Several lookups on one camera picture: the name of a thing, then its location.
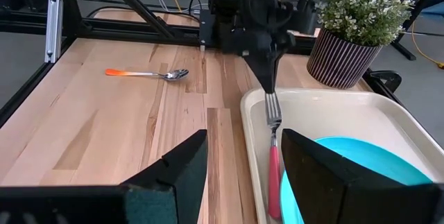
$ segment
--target green leaves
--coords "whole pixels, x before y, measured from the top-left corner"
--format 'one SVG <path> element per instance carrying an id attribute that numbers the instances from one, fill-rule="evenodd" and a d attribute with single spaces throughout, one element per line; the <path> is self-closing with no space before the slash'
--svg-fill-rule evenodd
<path id="1" fill-rule="evenodd" d="M 335 35 L 365 46 L 387 45 L 403 31 L 412 0 L 324 0 L 319 22 Z"/>

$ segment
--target fork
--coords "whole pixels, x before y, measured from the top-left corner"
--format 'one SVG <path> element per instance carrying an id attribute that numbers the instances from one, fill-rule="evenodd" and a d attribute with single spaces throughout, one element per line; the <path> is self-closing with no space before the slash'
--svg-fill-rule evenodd
<path id="1" fill-rule="evenodd" d="M 271 129 L 271 145 L 268 171 L 268 214 L 276 220 L 281 218 L 279 188 L 280 188 L 280 165 L 278 139 L 276 130 L 282 123 L 282 114 L 276 93 L 265 93 L 266 123 Z"/>

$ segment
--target wooden table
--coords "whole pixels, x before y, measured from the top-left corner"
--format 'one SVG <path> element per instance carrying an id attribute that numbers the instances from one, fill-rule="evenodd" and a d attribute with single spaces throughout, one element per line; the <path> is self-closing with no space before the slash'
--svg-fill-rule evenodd
<path id="1" fill-rule="evenodd" d="M 141 20 L 133 12 L 99 17 Z M 170 24 L 190 24 L 169 15 Z M 279 87 L 327 88 L 285 55 Z M 163 73 L 176 83 L 111 77 L 105 69 Z M 197 47 L 77 39 L 0 129 L 1 185 L 119 184 L 199 129 L 208 129 L 208 171 L 199 223 L 256 223 L 239 104 L 260 87 L 239 57 Z M 364 84 L 354 90 L 366 89 Z"/>

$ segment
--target spoon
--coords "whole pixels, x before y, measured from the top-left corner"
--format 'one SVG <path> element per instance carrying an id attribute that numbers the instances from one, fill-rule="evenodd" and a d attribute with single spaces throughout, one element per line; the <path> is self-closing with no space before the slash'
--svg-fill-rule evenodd
<path id="1" fill-rule="evenodd" d="M 177 69 L 170 71 L 167 74 L 159 74 L 155 72 L 135 72 L 135 71 L 122 71 L 118 69 L 106 69 L 105 74 L 108 76 L 158 76 L 167 81 L 176 81 L 184 78 L 188 74 L 187 69 Z"/>

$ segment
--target yellow cable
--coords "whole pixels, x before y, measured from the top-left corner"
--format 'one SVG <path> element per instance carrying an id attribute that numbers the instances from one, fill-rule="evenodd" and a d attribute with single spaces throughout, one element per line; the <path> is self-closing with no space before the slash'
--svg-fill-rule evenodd
<path id="1" fill-rule="evenodd" d="M 176 6 L 178 7 L 179 12 L 182 12 L 182 9 L 180 9 L 178 0 L 174 0 L 174 2 L 176 3 Z"/>
<path id="2" fill-rule="evenodd" d="M 439 61 L 434 60 L 433 58 L 431 58 L 431 57 L 425 55 L 425 54 L 419 49 L 419 47 L 418 47 L 418 45 L 416 44 L 416 41 L 415 41 L 415 22 L 413 22 L 413 24 L 411 25 L 411 40 L 413 40 L 413 43 L 415 44 L 416 50 L 418 50 L 418 52 L 419 52 L 421 55 L 423 55 L 424 58 L 427 58 L 428 60 L 434 62 L 436 65 L 438 65 L 438 67 L 439 67 L 440 69 L 444 69 L 444 62 L 439 62 Z"/>

